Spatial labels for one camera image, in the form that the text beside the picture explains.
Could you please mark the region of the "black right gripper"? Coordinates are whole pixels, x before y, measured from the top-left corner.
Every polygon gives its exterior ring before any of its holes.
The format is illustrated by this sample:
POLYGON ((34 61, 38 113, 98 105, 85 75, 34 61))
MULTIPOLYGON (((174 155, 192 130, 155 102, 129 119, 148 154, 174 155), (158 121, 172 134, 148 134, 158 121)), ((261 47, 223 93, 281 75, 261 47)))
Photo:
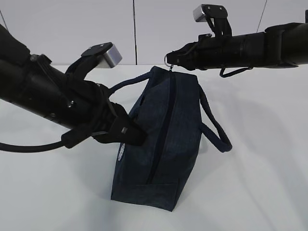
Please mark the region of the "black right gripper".
POLYGON ((232 37, 218 41, 211 34, 199 35, 196 43, 188 43, 166 55, 168 63, 189 71, 238 67, 240 57, 240 40, 232 37))

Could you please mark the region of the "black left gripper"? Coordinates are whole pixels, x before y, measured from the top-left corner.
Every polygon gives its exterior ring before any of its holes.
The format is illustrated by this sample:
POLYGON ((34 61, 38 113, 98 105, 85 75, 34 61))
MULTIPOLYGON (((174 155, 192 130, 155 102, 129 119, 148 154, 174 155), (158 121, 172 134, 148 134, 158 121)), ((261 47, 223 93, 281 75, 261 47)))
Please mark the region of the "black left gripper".
POLYGON ((64 114, 72 123, 71 129, 61 136, 66 148, 73 148, 92 137, 97 142, 125 143, 142 146, 147 133, 132 121, 123 106, 109 100, 109 89, 91 81, 73 84, 77 96, 74 106, 64 114))

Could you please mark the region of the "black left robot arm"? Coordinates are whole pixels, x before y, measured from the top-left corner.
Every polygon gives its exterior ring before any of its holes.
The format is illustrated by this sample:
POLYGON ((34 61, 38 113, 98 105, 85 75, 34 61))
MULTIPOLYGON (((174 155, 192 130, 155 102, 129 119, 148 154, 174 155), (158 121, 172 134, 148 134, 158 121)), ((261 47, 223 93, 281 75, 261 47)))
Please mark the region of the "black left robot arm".
POLYGON ((112 88, 86 80, 86 75, 94 68, 113 68, 121 60, 113 43, 102 43, 84 51, 63 73, 51 66, 46 55, 31 54, 26 45, 1 27, 1 99, 68 128, 55 143, 39 146, 2 143, 1 150, 39 153, 61 147, 72 148, 89 137, 100 143, 142 145, 146 133, 121 105, 109 99, 116 90, 140 80, 128 80, 112 88))

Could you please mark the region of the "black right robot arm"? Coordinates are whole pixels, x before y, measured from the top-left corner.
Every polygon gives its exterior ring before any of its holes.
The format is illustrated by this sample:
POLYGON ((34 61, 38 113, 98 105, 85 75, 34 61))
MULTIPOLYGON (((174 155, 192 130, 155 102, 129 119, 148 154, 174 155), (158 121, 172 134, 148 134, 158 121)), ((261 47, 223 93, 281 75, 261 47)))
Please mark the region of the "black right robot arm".
POLYGON ((289 23, 264 32, 226 37, 199 35, 167 54, 169 64, 189 71, 226 68, 294 68, 308 62, 308 25, 289 23))

